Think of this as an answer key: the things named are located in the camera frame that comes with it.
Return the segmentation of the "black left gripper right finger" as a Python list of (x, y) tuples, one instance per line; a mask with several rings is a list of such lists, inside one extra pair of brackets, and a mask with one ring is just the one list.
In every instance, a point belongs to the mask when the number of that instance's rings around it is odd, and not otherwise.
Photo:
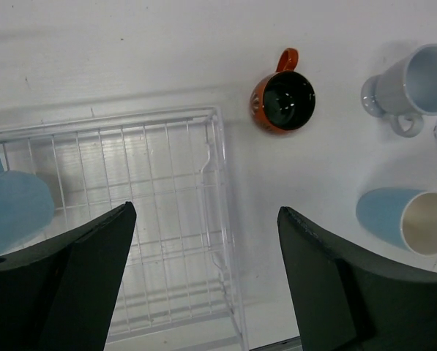
[(437, 350), (437, 273), (395, 262), (289, 207), (277, 218), (304, 350)]

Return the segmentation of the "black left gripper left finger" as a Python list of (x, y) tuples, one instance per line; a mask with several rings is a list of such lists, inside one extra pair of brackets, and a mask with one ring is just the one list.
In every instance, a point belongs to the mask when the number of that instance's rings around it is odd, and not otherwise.
[(0, 256), (0, 350), (103, 350), (135, 222), (126, 202)]

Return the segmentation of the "tall light blue mug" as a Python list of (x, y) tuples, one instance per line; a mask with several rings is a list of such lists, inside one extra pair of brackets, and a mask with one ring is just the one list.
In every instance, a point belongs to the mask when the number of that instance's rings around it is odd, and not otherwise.
[(0, 255), (49, 225), (54, 202), (36, 175), (5, 170), (0, 158)]

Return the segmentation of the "light blue cream-lined mug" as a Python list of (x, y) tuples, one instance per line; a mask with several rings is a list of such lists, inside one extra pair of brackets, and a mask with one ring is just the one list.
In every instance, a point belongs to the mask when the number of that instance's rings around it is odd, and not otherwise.
[(437, 255), (437, 192), (374, 189), (359, 198), (356, 217), (363, 228), (393, 246)]

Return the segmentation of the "orange black mug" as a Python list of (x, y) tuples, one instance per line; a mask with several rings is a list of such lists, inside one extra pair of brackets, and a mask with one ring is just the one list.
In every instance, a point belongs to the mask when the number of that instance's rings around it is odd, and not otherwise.
[(287, 135), (302, 128), (315, 110), (310, 81), (295, 71), (299, 52), (285, 49), (274, 73), (262, 79), (250, 95), (250, 115), (255, 125), (273, 135)]

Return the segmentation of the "grey footed mug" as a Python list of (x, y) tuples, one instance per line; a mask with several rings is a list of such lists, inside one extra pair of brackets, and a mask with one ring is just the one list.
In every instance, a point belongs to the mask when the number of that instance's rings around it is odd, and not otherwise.
[(424, 116), (437, 116), (437, 44), (423, 45), (361, 89), (365, 111), (386, 118), (395, 134), (411, 138), (423, 129)]

